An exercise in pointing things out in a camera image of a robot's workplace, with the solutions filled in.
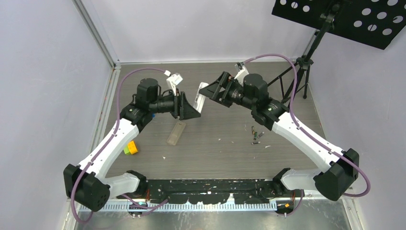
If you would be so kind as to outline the white remote control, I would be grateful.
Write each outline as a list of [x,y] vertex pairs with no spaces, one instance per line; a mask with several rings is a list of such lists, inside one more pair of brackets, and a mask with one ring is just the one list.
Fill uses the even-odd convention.
[[199,113],[202,112],[203,105],[204,105],[204,101],[205,101],[205,99],[206,99],[206,97],[205,97],[204,95],[200,94],[200,90],[201,90],[202,88],[208,86],[208,85],[209,85],[209,84],[206,83],[206,82],[201,82],[201,83],[199,84],[199,87],[198,87],[198,90],[197,90],[197,93],[196,93],[196,96],[195,96],[195,100],[194,100],[193,107],[194,107],[194,109],[196,109]]

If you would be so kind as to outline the aluminium corner frame post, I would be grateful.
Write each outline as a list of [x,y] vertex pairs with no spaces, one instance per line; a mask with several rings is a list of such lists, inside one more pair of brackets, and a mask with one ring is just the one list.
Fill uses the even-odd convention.
[[118,60],[113,58],[113,55],[109,51],[106,42],[103,40],[100,31],[97,28],[97,25],[92,18],[91,14],[89,13],[88,8],[83,0],[73,0],[72,1],[74,6],[79,12],[79,15],[83,19],[87,29],[89,30],[91,36],[93,37],[94,41],[96,42],[97,47],[103,54],[104,58],[106,59],[107,63],[112,69],[116,69]]

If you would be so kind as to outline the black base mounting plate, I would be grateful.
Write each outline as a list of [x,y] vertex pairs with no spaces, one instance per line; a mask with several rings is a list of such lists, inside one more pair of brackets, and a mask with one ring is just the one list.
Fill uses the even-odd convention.
[[283,189],[271,179],[149,179],[136,192],[127,193],[132,199],[153,204],[167,200],[170,204],[224,204],[230,198],[235,204],[265,204],[275,198],[292,201],[299,191]]

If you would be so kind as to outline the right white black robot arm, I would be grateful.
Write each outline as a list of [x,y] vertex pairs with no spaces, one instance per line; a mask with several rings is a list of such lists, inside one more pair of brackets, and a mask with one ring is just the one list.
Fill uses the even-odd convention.
[[318,191],[325,198],[337,201],[357,180],[358,152],[343,150],[308,129],[288,107],[269,96],[268,85],[261,75],[248,74],[237,80],[223,72],[199,93],[226,107],[237,104],[249,109],[258,124],[284,137],[317,166],[313,170],[281,170],[272,179],[278,196],[303,189]]

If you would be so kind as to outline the translucent beige remote cover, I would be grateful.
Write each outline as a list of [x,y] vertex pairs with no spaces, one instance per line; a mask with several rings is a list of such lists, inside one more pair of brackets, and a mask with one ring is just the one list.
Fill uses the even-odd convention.
[[175,126],[173,127],[173,129],[167,139],[167,143],[172,146],[177,145],[185,127],[186,127],[185,122],[182,122],[182,121],[177,122],[175,124]]

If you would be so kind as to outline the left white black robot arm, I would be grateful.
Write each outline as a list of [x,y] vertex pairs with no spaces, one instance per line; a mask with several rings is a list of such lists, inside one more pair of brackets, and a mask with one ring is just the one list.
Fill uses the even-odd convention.
[[169,86],[167,95],[161,94],[156,79],[142,79],[132,102],[118,115],[114,127],[101,143],[78,165],[69,164],[63,171],[66,193],[93,212],[101,210],[111,198],[131,194],[142,198],[147,192],[144,175],[128,170],[120,176],[107,178],[107,172],[119,154],[152,121],[154,114],[170,113],[179,120],[201,116],[205,96],[197,94],[190,104],[185,92]]

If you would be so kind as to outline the yellow green toy brick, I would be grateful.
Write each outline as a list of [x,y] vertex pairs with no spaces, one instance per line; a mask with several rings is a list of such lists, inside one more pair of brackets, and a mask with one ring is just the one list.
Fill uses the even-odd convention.
[[125,155],[134,155],[138,153],[138,148],[135,142],[132,140],[124,147],[124,154]]

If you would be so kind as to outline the black music stand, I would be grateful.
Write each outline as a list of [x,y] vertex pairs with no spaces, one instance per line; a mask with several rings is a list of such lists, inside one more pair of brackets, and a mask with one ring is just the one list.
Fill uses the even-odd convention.
[[297,58],[298,82],[282,92],[283,102],[292,93],[307,92],[311,59],[325,34],[330,33],[381,50],[386,49],[406,25],[404,0],[278,0],[272,14],[315,29],[303,55]]

